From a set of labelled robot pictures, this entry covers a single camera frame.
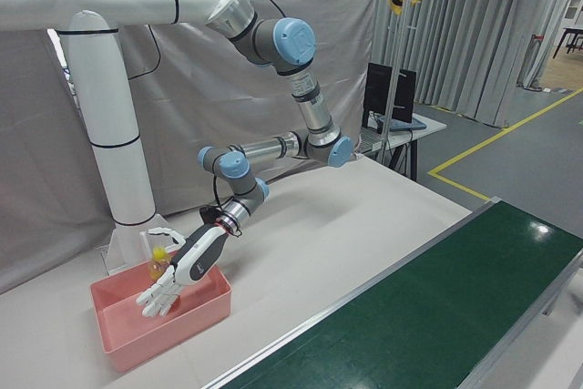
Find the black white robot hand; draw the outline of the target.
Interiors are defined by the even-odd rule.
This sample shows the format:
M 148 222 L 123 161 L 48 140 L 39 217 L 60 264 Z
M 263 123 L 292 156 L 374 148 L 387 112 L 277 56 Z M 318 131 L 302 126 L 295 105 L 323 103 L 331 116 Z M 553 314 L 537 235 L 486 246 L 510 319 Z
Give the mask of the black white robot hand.
M 165 272 L 136 299 L 136 303 L 143 306 L 143 316 L 165 316 L 181 291 L 201 280 L 213 267 L 229 234 L 217 224 L 204 224 L 188 238 L 161 227 L 150 229 L 148 234 L 167 235 L 180 244 Z

